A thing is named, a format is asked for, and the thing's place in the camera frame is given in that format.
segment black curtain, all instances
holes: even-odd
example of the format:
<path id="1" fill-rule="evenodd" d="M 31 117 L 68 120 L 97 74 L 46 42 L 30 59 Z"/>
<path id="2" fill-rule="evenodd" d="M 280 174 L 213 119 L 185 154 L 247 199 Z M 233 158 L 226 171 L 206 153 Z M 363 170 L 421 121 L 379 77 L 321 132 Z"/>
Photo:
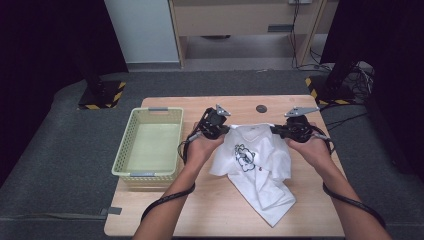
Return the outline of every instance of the black curtain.
<path id="1" fill-rule="evenodd" d="M 103 0 L 3 0 L 0 34 L 2 184 L 59 89 L 128 69 Z"/>
<path id="2" fill-rule="evenodd" d="M 424 180 L 423 12 L 424 1 L 340 0 L 321 63 L 342 69 L 330 73 L 328 81 L 335 82 L 343 81 L 359 61 L 374 67 L 369 112 L 378 119 L 375 125 L 393 162 Z"/>

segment human arm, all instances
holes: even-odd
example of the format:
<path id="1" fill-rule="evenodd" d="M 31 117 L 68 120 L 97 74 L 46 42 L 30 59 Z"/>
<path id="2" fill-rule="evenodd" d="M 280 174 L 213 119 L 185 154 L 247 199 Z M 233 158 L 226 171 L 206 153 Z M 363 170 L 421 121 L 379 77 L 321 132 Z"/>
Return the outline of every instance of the human arm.
<path id="1" fill-rule="evenodd" d="M 216 140 L 209 140 L 201 135 L 192 141 L 188 148 L 187 162 L 184 168 L 162 197 L 191 188 L 203 165 L 223 140 L 224 136 Z M 171 239 L 187 197 L 186 195 L 172 199 L 154 207 L 140 223 L 133 239 Z"/>
<path id="2" fill-rule="evenodd" d="M 325 185 L 332 192 L 361 202 L 352 186 L 334 164 L 324 141 L 311 137 L 306 143 L 286 139 L 289 147 L 298 151 L 315 168 Z M 391 239 L 386 230 L 369 213 L 345 202 L 332 198 L 346 239 Z"/>

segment electrical outlet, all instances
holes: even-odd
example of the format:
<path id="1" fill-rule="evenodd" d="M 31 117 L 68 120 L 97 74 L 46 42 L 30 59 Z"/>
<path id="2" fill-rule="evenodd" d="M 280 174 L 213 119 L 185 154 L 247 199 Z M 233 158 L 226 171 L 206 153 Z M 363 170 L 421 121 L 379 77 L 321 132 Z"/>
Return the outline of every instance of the electrical outlet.
<path id="1" fill-rule="evenodd" d="M 297 2 L 299 2 L 299 4 L 311 4 L 312 0 L 289 0 L 289 4 L 297 4 Z"/>

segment plastic basket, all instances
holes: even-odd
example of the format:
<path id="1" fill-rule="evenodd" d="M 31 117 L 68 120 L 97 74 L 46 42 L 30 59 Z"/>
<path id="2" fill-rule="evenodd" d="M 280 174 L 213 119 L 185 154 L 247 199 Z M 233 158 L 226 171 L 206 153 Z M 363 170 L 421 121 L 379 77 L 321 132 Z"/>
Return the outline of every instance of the plastic basket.
<path id="1" fill-rule="evenodd" d="M 125 182 L 171 183 L 178 174 L 182 108 L 135 108 L 112 167 Z"/>

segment gray floor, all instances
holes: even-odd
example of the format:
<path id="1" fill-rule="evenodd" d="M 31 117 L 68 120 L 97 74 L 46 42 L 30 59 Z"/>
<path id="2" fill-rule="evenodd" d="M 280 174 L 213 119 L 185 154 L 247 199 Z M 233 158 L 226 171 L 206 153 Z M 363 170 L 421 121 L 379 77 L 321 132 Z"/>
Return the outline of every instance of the gray floor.
<path id="1" fill-rule="evenodd" d="M 321 53 L 324 43 L 325 35 L 317 36 L 312 49 Z M 52 111 L 33 140 L 36 144 L 30 145 L 19 162 L 20 171 L 15 172 L 6 187 L 0 189 L 0 239 L 111 239 L 103 233 L 103 221 L 63 221 L 49 218 L 35 221 L 7 218 L 6 215 L 16 216 L 36 211 L 98 215 L 101 208 L 110 204 L 113 188 L 116 186 L 116 178 L 109 173 L 116 146 L 119 146 L 120 139 L 116 136 L 122 136 L 127 121 L 122 116 L 128 116 L 131 108 L 139 106 L 143 97 L 199 96 L 211 92 L 307 94 L 304 78 L 319 72 L 300 72 L 293 69 L 292 53 L 286 36 L 231 36 L 220 40 L 196 37 L 190 39 L 183 69 L 146 64 L 145 67 L 133 69 L 134 72 L 129 75 L 104 76 L 105 80 L 128 82 L 117 109 L 75 111 L 72 106 L 78 102 L 78 93 L 84 89 L 84 82 L 63 89 L 57 94 Z M 308 57 L 306 63 L 314 63 L 314 60 Z M 289 71 L 281 73 L 275 70 Z M 212 89 L 193 87 L 197 80 L 204 86 L 210 81 L 202 71 L 221 72 L 214 75 L 214 83 L 217 85 L 211 85 Z M 151 72 L 164 74 L 150 75 Z M 175 74 L 165 76 L 167 72 Z M 184 75 L 184 78 L 178 75 L 184 72 L 194 75 Z M 279 74 L 284 74 L 287 79 L 286 82 L 277 84 L 258 77 L 262 73 L 269 79 L 274 79 Z M 255 79 L 263 82 L 247 87 L 242 85 L 242 79 L 237 79 L 244 77 L 250 79 L 249 81 L 253 79 L 253 83 Z M 225 80 L 237 81 L 242 89 L 226 84 Z M 169 81 L 173 82 L 174 92 L 162 91 L 157 87 Z M 328 109 L 322 114 L 324 121 L 331 123 L 364 111 L 366 109 L 362 106 L 348 106 Z M 104 119 L 105 124 L 110 127 L 104 128 L 90 119 Z M 102 139 L 102 143 L 115 147 L 105 148 L 106 145 L 97 144 L 99 139 L 95 133 L 100 131 L 105 135 L 115 136 Z M 84 134 L 84 142 L 72 137 L 70 133 L 73 132 Z M 349 181 L 362 200 L 386 219 L 388 231 L 394 239 L 423 239 L 424 185 L 416 176 L 400 174 L 393 167 L 370 119 L 362 117 L 348 121 L 330 134 L 337 143 L 337 153 Z M 95 158 L 83 153 L 87 145 Z M 51 165 L 43 165 L 45 162 L 51 162 Z M 99 167 L 89 174 L 84 171 L 93 166 Z M 96 173 L 100 172 L 107 173 L 101 181 L 95 178 Z"/>

